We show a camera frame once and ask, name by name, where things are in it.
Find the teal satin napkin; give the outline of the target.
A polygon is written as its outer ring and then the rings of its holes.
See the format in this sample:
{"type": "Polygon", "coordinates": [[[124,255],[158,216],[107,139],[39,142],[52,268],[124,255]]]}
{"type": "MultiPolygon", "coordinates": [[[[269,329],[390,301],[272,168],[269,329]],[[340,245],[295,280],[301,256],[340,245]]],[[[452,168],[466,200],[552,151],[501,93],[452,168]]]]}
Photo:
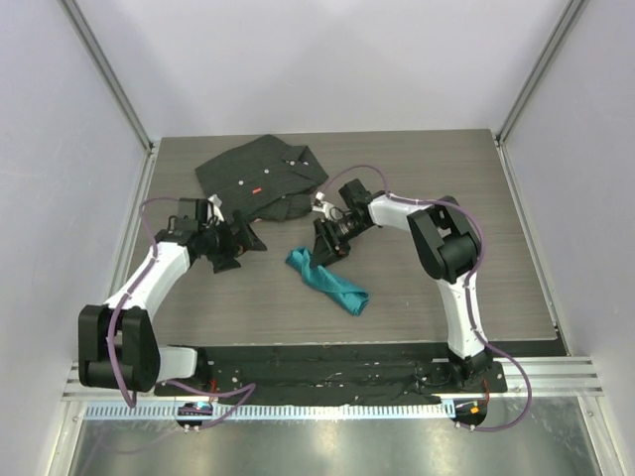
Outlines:
{"type": "Polygon", "coordinates": [[[359,316],[370,302],[368,291],[322,265],[312,268],[312,257],[307,247],[298,247],[288,254],[285,263],[300,275],[307,287],[330,298],[350,315],[359,316]]]}

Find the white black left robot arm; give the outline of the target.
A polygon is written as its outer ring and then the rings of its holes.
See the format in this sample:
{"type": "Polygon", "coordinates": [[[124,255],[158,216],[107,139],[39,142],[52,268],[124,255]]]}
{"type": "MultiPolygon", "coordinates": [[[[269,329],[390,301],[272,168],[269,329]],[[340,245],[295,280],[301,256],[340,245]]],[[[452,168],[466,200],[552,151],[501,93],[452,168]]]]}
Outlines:
{"type": "Polygon", "coordinates": [[[263,251],[242,213],[225,217],[216,198],[180,198],[166,226],[151,233],[149,251],[137,270],[102,304],[78,316],[78,379],[87,388],[113,389],[133,405],[137,394],[177,380],[189,395],[203,394],[211,372],[199,351],[161,346],[153,319],[172,287],[200,258],[215,273],[239,268],[247,251],[263,251]]]}

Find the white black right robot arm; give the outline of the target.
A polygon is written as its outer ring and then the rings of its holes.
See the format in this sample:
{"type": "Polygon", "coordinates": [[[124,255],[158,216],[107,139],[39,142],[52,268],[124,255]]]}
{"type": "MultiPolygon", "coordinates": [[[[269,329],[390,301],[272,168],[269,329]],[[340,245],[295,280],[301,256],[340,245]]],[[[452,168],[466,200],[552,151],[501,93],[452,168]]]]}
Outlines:
{"type": "Polygon", "coordinates": [[[438,200],[400,197],[392,192],[370,192],[354,179],[339,190],[347,209],[338,217],[335,206],[319,191],[313,210],[315,244],[310,266],[329,266],[350,253],[350,242],[373,228],[408,232],[419,261],[438,285],[447,326],[448,379],[459,391],[479,385],[493,362],[487,349],[477,303],[475,281],[482,251],[481,239],[451,196],[438,200]]]}

